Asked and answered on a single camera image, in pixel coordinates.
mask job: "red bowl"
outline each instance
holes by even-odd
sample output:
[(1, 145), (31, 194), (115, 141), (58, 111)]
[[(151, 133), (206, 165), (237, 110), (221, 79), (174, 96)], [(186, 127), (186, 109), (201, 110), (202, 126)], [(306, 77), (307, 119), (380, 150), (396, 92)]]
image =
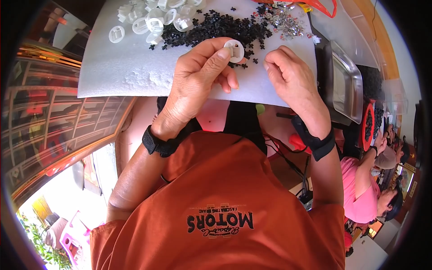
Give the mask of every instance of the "red bowl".
[[(369, 140), (366, 141), (365, 131), (366, 131), (366, 118), (368, 117), (368, 111), (371, 112), (372, 127), (371, 127), (371, 135), (369, 136)], [(375, 127), (375, 113), (374, 113), (374, 107), (372, 103), (369, 103), (365, 106), (361, 126), (362, 126), (362, 132), (359, 135), (359, 147), (363, 147), (364, 151), (368, 151), (369, 147), (371, 146), (371, 141), (373, 138), (374, 127)]]

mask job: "orange t-shirt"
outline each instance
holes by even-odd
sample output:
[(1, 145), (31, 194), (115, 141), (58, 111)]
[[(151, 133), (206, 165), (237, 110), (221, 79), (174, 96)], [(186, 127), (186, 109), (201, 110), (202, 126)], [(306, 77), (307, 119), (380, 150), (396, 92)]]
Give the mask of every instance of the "orange t-shirt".
[(93, 269), (345, 268), (343, 207), (306, 212), (251, 141), (195, 132), (163, 176), (127, 221), (92, 230)]

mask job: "pile of white parts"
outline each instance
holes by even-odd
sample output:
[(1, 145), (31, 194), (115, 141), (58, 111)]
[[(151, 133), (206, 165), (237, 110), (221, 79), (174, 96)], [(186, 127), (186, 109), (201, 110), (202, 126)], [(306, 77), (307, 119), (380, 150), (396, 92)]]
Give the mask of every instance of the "pile of white parts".
[[(162, 41), (164, 25), (174, 23), (180, 32), (186, 32), (194, 27), (192, 17), (197, 10), (206, 6), (206, 0), (130, 0), (129, 4), (118, 9), (118, 20), (132, 24), (136, 34), (150, 31), (146, 42), (158, 44)], [(120, 42), (124, 37), (124, 28), (114, 26), (109, 32), (109, 40)]]

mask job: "printed logo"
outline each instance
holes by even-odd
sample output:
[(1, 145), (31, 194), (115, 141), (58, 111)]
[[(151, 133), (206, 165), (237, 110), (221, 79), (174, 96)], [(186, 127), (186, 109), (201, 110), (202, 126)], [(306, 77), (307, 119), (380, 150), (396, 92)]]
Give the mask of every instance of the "printed logo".
[(198, 215), (187, 216), (188, 233), (195, 229), (202, 232), (203, 237), (231, 237), (241, 228), (254, 229), (253, 213), (242, 213), (237, 206), (222, 203), (219, 207), (208, 204), (207, 208), (198, 208)]

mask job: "metal tray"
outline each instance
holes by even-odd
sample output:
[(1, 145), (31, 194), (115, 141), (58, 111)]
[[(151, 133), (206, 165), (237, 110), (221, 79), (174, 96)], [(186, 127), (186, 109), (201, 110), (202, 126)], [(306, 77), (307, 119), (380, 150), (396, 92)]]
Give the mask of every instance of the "metal tray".
[(324, 102), (360, 124), (363, 111), (363, 80), (357, 66), (335, 41), (324, 47), (326, 85)]

